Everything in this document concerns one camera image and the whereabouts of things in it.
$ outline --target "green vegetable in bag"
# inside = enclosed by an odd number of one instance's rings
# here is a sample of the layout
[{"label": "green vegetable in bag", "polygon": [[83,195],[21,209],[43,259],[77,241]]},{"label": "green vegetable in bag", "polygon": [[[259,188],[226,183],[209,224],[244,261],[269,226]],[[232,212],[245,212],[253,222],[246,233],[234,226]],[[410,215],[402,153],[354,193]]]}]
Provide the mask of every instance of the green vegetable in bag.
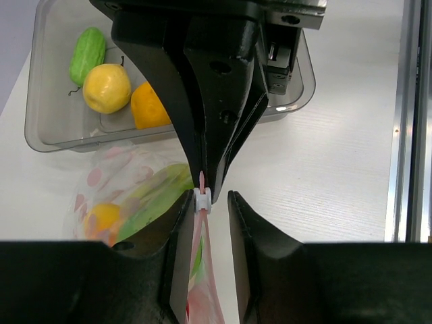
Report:
[{"label": "green vegetable in bag", "polygon": [[117,242],[125,240],[164,214],[185,190],[194,184],[186,164],[169,165],[136,189],[120,206],[126,222],[120,227]]},{"label": "green vegetable in bag", "polygon": [[196,275],[196,273],[200,269],[201,261],[203,260],[203,245],[204,245],[203,238],[200,238],[200,245],[198,245],[198,251],[196,251],[194,266],[189,276],[190,278]]}]

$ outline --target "yellow apple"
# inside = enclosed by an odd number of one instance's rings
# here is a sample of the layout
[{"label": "yellow apple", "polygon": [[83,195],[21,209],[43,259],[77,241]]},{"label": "yellow apple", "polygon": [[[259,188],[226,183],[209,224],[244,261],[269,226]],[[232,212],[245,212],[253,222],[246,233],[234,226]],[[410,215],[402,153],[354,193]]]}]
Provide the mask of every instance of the yellow apple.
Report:
[{"label": "yellow apple", "polygon": [[129,103],[132,86],[120,64],[101,64],[87,74],[82,88],[86,104],[98,113],[115,113]]}]

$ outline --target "orange fruit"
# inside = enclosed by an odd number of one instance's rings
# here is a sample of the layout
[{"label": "orange fruit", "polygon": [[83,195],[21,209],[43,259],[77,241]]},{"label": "orange fruit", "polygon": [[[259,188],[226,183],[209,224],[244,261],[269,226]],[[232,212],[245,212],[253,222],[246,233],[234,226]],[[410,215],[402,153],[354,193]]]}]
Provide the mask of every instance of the orange fruit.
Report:
[{"label": "orange fruit", "polygon": [[130,105],[138,130],[171,123],[162,102],[148,82],[141,84],[132,93]]},{"label": "orange fruit", "polygon": [[101,203],[94,206],[84,218],[84,232],[88,239],[99,238],[100,233],[110,230],[120,220],[120,206]]}]

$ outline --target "green cucumber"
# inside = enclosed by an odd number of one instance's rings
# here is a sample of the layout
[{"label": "green cucumber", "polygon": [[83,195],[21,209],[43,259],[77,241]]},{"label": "green cucumber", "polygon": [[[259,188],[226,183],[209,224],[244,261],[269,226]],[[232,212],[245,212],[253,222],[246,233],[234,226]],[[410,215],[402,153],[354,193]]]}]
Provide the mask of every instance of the green cucumber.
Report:
[{"label": "green cucumber", "polygon": [[70,61],[69,75],[76,85],[82,87],[87,74],[105,59],[105,38],[96,27],[87,28],[76,41]]}]

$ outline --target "screw hole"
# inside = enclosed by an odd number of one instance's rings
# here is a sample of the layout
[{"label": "screw hole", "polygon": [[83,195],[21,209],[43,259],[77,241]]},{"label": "screw hole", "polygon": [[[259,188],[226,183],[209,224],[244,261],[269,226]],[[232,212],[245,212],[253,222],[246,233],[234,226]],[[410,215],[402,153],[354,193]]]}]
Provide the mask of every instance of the screw hole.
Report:
[{"label": "screw hole", "polygon": [[120,9],[120,6],[119,6],[119,5],[116,5],[116,4],[114,4],[114,3],[106,3],[105,5],[106,5],[109,9],[112,9],[112,10],[115,10],[115,11],[117,11],[117,10]]},{"label": "screw hole", "polygon": [[296,16],[286,15],[282,17],[282,22],[286,22],[290,25],[297,25],[300,23],[300,19],[298,19]]},{"label": "screw hole", "polygon": [[231,72],[231,67],[220,61],[210,62],[210,68],[218,74],[229,74]]},{"label": "screw hole", "polygon": [[128,241],[122,241],[122,242],[118,242],[117,244],[114,244],[113,250],[115,250],[115,251],[126,251],[126,250],[130,250],[130,249],[132,249],[134,247],[135,247],[134,243],[128,242]]},{"label": "screw hole", "polygon": [[225,124],[235,123],[237,115],[230,110],[224,110],[221,112],[221,119]]}]

